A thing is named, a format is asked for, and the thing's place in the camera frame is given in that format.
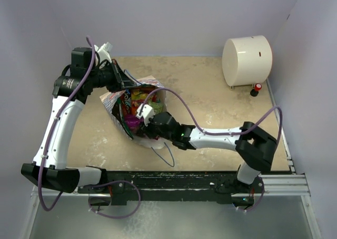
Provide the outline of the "blue checkered paper bag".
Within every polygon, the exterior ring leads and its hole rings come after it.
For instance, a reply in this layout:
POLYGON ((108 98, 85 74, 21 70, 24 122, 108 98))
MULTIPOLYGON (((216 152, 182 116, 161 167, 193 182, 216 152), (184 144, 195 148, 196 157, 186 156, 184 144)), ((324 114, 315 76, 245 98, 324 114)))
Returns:
MULTIPOLYGON (((126 88, 126 89, 129 89, 130 91, 132 89, 139 89, 139 88, 143 88, 143 87, 154 87, 155 89, 163 87, 163 85, 160 83, 160 81, 157 80, 153 76, 147 76, 147 77, 143 77, 143 78, 140 78, 140 79, 135 79, 135 78, 133 78, 133 76, 130 75, 130 73, 127 70, 125 70, 124 72, 127 74, 127 76, 129 76, 133 80, 141 83, 141 85, 138 86, 138 87, 126 88)), ((101 102, 103 103, 103 105, 104 105, 106 111, 108 112, 111 120, 113 121, 114 125, 132 143, 136 144, 137 146, 149 148, 150 150, 152 150, 152 152, 154 152, 157 156, 159 156, 159 158, 161 160, 163 160, 168 166, 174 167, 175 166, 174 156, 173 156, 173 153, 172 153, 171 149, 168 146, 167 141, 165 141, 163 138, 159 138, 157 140, 151 140, 151 139, 146 138, 146 137, 139 137, 138 135, 134 135, 131 132, 129 132, 128 127, 126 127, 124 125, 124 121, 122 119, 120 97, 126 89, 124 89, 120 92, 107 92, 106 94, 104 94, 100 97, 101 102), (160 150, 164 147, 166 147, 168 149, 168 152, 171 156, 172 162, 170 162, 170 163, 167 160, 165 160, 157 152, 158 150, 160 150)))

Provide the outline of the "purple snack bag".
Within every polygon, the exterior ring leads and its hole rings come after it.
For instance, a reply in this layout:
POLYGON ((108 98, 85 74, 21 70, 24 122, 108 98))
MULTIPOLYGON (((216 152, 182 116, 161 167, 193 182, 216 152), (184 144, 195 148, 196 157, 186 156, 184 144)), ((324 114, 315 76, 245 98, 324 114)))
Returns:
POLYGON ((138 131, 143 123, 143 119, 137 118, 135 115, 127 114, 124 116, 124 122, 130 129, 132 134, 139 135, 138 131))

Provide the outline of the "red Doritos bag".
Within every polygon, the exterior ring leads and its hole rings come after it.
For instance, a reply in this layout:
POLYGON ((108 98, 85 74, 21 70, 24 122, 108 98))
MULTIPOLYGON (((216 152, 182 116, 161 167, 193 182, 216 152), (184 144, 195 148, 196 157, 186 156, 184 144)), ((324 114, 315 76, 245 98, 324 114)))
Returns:
POLYGON ((129 132, 132 132, 132 128, 128 125, 128 120, 131 119, 132 110, 131 110, 131 91, 126 89, 120 97, 121 100, 121 110, 122 110, 122 119, 124 125, 128 127, 129 132))

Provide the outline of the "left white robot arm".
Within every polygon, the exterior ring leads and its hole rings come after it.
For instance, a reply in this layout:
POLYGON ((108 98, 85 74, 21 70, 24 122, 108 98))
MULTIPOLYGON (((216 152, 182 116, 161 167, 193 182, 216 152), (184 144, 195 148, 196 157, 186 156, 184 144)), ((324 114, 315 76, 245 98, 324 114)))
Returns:
POLYGON ((33 161, 21 168, 21 174, 37 187, 65 193, 86 185, 97 193, 108 188, 105 169, 68 168, 67 155, 75 123, 93 89, 106 87, 114 93, 136 86, 110 57, 111 48, 105 43, 73 49, 71 63, 54 82, 52 112, 43 141, 33 161))

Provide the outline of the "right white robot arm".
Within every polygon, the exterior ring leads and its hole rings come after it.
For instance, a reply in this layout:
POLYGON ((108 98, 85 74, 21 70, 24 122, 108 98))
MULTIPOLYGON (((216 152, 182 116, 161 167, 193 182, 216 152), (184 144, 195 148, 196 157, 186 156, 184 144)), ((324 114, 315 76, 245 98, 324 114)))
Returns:
POLYGON ((181 150, 219 148, 237 152, 243 159, 234 186, 239 192, 247 192, 260 173, 271 170, 277 139, 252 122, 244 122, 241 127, 221 129, 204 128, 180 124, 168 112, 137 113, 141 119, 140 131, 149 138, 161 137, 172 142, 181 150))

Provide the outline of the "colourful candy bag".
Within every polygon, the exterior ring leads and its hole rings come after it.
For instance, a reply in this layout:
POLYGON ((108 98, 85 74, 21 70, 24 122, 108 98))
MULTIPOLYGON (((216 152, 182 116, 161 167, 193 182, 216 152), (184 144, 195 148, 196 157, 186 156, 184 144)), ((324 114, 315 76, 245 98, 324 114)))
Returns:
MULTIPOLYGON (((132 115, 137 114, 137 109, 143 104, 144 100, 148 94, 155 90, 154 87, 143 87, 139 89, 131 90, 131 113, 132 115)), ((150 105, 155 114, 161 113, 163 111, 163 103, 161 102, 157 93, 152 94, 146 101, 146 104, 150 105)))

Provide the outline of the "red black button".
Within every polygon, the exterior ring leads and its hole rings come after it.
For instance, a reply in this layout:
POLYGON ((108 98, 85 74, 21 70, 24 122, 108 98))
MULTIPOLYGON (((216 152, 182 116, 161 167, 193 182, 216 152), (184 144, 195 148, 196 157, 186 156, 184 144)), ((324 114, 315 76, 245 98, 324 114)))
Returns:
POLYGON ((250 91, 250 95, 253 97, 258 96, 259 91, 262 89, 262 85, 260 83, 254 84, 253 88, 250 91))

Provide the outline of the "white cylindrical container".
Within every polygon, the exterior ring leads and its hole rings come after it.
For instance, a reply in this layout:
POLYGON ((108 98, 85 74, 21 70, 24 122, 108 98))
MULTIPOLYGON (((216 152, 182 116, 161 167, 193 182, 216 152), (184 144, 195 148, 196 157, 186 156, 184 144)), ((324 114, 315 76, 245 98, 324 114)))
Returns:
POLYGON ((230 38, 222 54, 222 70, 228 86, 264 83, 273 62, 271 46, 266 37, 230 38))

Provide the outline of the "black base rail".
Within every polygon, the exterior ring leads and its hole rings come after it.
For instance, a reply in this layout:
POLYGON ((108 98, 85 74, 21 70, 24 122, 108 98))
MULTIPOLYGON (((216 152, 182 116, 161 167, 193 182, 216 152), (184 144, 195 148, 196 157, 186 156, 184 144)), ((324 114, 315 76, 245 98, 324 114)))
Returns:
POLYGON ((107 171, 98 186, 83 186, 81 194, 111 197, 111 205, 128 201, 216 202, 252 206, 264 192, 262 180, 241 183, 229 171, 107 171))

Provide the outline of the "aluminium frame rail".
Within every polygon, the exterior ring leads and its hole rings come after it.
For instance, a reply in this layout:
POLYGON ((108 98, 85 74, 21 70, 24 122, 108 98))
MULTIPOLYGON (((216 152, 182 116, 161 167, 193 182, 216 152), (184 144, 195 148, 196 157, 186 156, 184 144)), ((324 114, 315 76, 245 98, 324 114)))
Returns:
POLYGON ((262 175, 267 196, 310 196, 305 175, 262 175))

